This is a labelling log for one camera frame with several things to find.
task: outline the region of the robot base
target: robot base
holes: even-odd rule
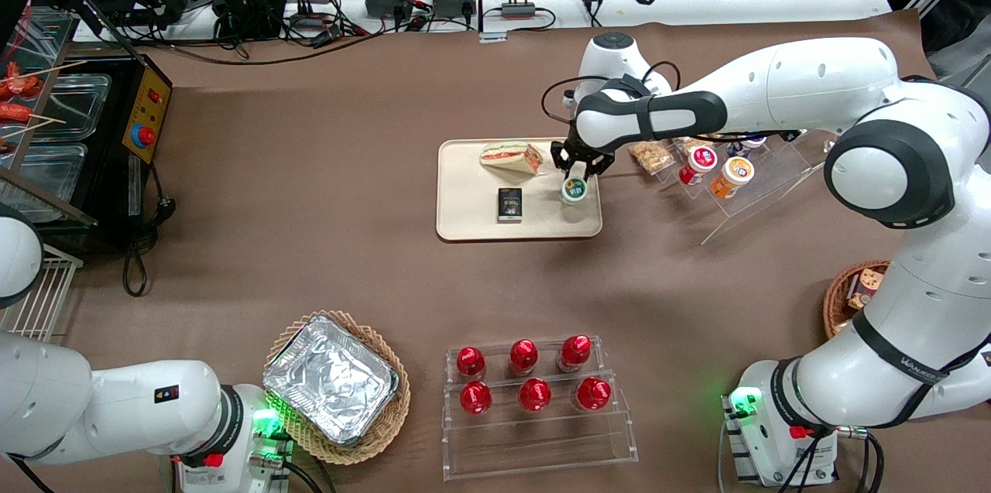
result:
[[[234,385],[244,402],[244,423],[234,446],[224,455],[218,467],[191,468],[180,464],[180,490],[183,493],[275,493],[286,490],[286,471],[255,467],[248,464],[252,454],[286,455],[286,441],[259,437],[254,423],[268,419],[272,410],[265,401],[265,391],[255,385]]]
[[[739,387],[729,397],[722,397],[737,477],[743,482],[775,488],[783,485],[813,441],[811,437],[793,439],[790,426],[774,405],[771,375],[777,366],[777,362],[770,360],[754,363],[743,372]],[[739,411],[750,415],[731,417]],[[831,433],[818,441],[815,447],[808,477],[804,479],[806,485],[824,485],[835,481],[835,459],[836,433]],[[795,472],[790,486],[797,487],[802,483],[807,462],[808,458]]]

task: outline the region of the wire rack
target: wire rack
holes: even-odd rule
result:
[[[49,341],[65,305],[72,278],[81,266],[81,260],[46,245],[38,284],[17,306],[3,310],[0,330],[36,341]]]

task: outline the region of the foil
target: foil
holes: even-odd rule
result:
[[[353,448],[393,400],[399,373],[333,320],[317,316],[273,359],[262,383],[332,443]]]

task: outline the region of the beige tray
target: beige tray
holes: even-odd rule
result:
[[[448,141],[437,153],[437,235],[450,241],[591,237],[602,230],[598,180],[588,179],[588,196],[579,204],[558,199],[564,180],[551,158],[553,139],[462,139]],[[523,141],[544,155],[537,176],[486,168],[478,162],[485,145]],[[500,187],[523,188],[523,221],[499,222]]]

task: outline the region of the wicker basket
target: wicker basket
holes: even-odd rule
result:
[[[835,337],[836,332],[839,332],[839,325],[853,319],[854,314],[857,313],[853,307],[846,305],[846,295],[850,292],[850,277],[864,269],[884,274],[889,264],[890,261],[884,259],[864,261],[846,267],[842,273],[832,279],[832,284],[829,284],[825,290],[825,298],[822,298],[822,325],[825,327],[827,337]]]
[[[371,327],[360,327],[360,325],[355,323],[355,320],[351,319],[350,314],[344,312],[324,312],[324,310],[309,314],[307,317],[302,317],[301,320],[295,321],[294,324],[287,327],[286,332],[283,332],[275,345],[272,346],[272,352],[269,353],[269,358],[266,360],[266,367],[283,350],[283,346],[286,345],[287,341],[293,338],[293,335],[304,324],[309,323],[309,320],[312,317],[318,316],[318,314],[328,317],[334,323],[340,324],[347,332],[354,334],[359,341],[371,348],[383,360],[386,360],[386,363],[392,365],[393,369],[396,369],[396,372],[399,372],[400,383],[399,391],[396,391],[396,398],[393,398],[392,402],[386,405],[378,418],[375,418],[375,422],[369,427],[368,432],[362,437],[361,443],[358,443],[357,447],[342,448],[330,443],[317,426],[313,425],[304,416],[298,415],[293,408],[290,408],[279,397],[276,397],[272,393],[266,394],[269,397],[269,404],[279,413],[279,420],[286,427],[286,431],[309,454],[329,464],[357,464],[379,454],[379,452],[385,450],[393,442],[393,439],[396,439],[400,427],[403,427],[403,422],[406,422],[406,415],[410,414],[410,377],[406,375],[406,369],[403,369],[403,363],[399,361],[399,357],[396,356],[393,349],[389,348],[389,345],[386,344],[381,334],[372,330]]]

